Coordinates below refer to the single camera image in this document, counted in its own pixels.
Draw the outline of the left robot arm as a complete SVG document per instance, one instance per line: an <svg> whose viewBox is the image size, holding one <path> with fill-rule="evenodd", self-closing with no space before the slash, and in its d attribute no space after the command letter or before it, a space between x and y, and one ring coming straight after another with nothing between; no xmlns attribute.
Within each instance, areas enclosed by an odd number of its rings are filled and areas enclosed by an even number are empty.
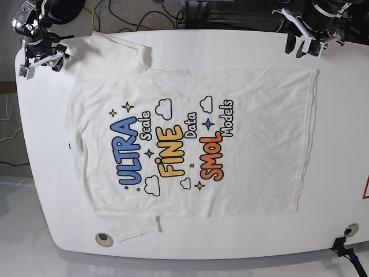
<svg viewBox="0 0 369 277"><path fill-rule="evenodd" d="M329 43L357 42L368 45L368 1L277 1L272 11L284 17L278 32L287 34L285 53L298 38L296 57L321 57Z"/></svg>

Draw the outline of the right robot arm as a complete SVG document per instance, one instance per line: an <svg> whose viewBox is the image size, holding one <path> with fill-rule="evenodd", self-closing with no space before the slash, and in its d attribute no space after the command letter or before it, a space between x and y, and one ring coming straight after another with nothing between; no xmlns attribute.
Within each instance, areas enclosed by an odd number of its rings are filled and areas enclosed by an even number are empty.
<svg viewBox="0 0 369 277"><path fill-rule="evenodd" d="M51 9L59 1L25 1L11 21L13 30L22 36L23 63L19 76L32 78L35 68L49 66L53 71L62 69L64 60L70 55L62 40L72 39L73 35L59 36L48 29L57 22L49 16Z"/></svg>

